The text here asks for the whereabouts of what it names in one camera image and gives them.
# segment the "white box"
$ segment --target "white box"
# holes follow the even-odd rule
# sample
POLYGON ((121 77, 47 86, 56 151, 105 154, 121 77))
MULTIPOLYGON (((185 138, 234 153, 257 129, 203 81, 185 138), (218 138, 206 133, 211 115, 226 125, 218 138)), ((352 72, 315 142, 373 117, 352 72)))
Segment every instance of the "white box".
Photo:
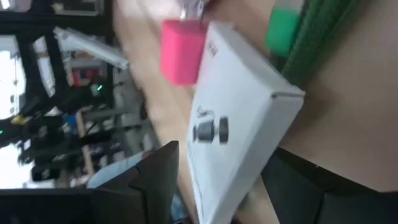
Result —
POLYGON ((187 141, 200 223, 231 221, 303 97, 229 24, 210 24, 187 141))

